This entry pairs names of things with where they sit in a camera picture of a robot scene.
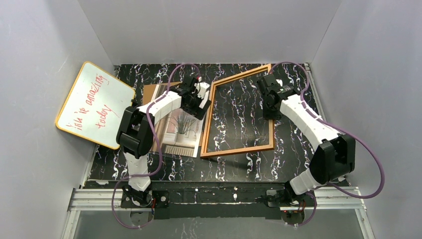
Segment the plant photo print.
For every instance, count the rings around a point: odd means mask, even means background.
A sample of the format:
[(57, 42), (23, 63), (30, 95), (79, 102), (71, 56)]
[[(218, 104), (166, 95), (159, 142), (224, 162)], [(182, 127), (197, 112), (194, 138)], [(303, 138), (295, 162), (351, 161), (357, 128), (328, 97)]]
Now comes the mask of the plant photo print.
[(204, 121), (177, 109), (155, 124), (163, 154), (196, 157), (202, 140)]

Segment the wooden picture frame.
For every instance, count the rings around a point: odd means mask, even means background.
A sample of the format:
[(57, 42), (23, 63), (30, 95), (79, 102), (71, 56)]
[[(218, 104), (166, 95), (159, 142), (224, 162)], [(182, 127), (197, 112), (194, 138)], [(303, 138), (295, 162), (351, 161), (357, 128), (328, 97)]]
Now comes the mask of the wooden picture frame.
[(271, 64), (217, 80), (211, 84), (201, 157), (254, 153), (275, 148), (274, 121), (265, 120), (255, 80)]

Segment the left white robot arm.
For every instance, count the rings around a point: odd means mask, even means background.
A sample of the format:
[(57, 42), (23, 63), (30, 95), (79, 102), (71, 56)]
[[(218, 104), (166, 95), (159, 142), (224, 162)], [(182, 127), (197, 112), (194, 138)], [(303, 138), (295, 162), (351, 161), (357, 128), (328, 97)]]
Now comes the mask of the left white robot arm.
[(211, 102), (210, 85), (199, 78), (187, 77), (182, 82), (168, 86), (168, 89), (155, 100), (143, 105), (127, 107), (116, 136), (128, 168), (128, 186), (124, 186), (126, 196), (139, 204), (150, 203), (148, 191), (150, 177), (147, 155), (153, 145), (159, 145), (155, 126), (171, 112), (182, 109), (192, 117), (202, 120)]

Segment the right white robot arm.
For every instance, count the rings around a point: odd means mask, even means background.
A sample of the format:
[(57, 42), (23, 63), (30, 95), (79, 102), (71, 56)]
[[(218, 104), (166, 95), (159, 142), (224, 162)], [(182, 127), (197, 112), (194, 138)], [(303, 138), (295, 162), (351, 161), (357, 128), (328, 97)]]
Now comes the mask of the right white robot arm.
[(270, 196), (271, 202), (300, 201), (306, 192), (355, 169), (355, 139), (323, 124), (321, 117), (301, 99), (293, 85), (285, 85), (270, 74), (259, 79), (257, 86), (263, 100), (264, 119), (287, 117), (305, 135), (314, 150), (308, 169), (287, 181), (284, 189), (276, 195)]

